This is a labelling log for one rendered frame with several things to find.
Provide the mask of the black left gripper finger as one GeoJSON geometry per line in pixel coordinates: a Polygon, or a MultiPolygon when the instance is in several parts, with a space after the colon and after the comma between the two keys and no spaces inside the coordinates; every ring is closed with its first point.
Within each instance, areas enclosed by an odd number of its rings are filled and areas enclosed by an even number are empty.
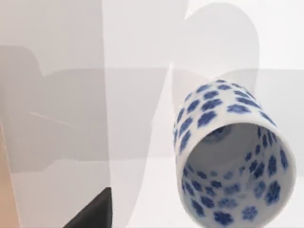
{"type": "Polygon", "coordinates": [[[112,228],[112,190],[106,187],[64,228],[112,228]]]}

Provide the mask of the white cup with blue flowers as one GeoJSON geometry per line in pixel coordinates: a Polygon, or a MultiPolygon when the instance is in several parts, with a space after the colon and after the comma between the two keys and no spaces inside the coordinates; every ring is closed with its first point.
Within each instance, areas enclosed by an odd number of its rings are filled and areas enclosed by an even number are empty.
{"type": "Polygon", "coordinates": [[[181,204],[203,228],[264,228],[292,195],[292,150],[241,85],[216,80],[191,91],[173,147],[181,204]]]}

